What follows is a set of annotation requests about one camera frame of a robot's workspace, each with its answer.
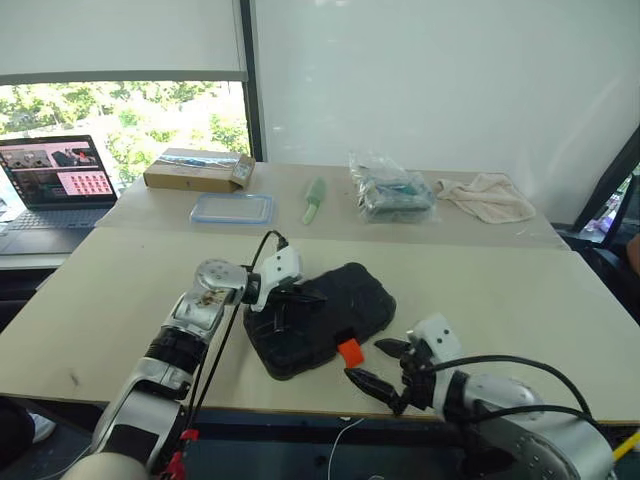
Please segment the yellow cable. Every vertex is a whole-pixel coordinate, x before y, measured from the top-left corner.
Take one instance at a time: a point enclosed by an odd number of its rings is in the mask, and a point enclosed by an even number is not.
[[[640,443],[640,432],[636,432],[627,438],[624,442],[620,444],[618,448],[613,451],[613,460],[618,461],[622,457],[624,457],[629,450],[635,447],[638,443]]]

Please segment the white wall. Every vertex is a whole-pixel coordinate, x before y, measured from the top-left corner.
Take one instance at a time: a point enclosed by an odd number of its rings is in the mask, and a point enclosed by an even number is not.
[[[573,222],[640,121],[638,0],[256,0],[266,156],[503,171]]]
[[[0,77],[246,70],[236,0],[0,0],[0,25]]]

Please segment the orange tag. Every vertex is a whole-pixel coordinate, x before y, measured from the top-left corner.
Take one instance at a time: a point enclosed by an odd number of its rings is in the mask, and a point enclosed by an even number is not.
[[[347,368],[354,368],[364,362],[364,355],[355,338],[338,345],[338,352],[344,358]]]

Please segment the laptop screen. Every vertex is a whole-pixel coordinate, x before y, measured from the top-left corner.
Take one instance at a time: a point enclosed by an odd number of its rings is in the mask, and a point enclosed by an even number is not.
[[[0,164],[27,208],[116,201],[88,135],[0,140]]]

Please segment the green brush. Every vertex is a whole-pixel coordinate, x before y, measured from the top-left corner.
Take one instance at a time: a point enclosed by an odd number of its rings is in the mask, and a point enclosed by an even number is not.
[[[313,221],[313,217],[315,217],[316,212],[318,211],[318,207],[320,203],[324,200],[324,196],[327,193],[327,184],[324,181],[324,178],[318,177],[316,178],[309,187],[309,191],[305,196],[305,200],[309,204],[307,207],[307,211],[302,217],[302,223],[305,225],[309,225]]]

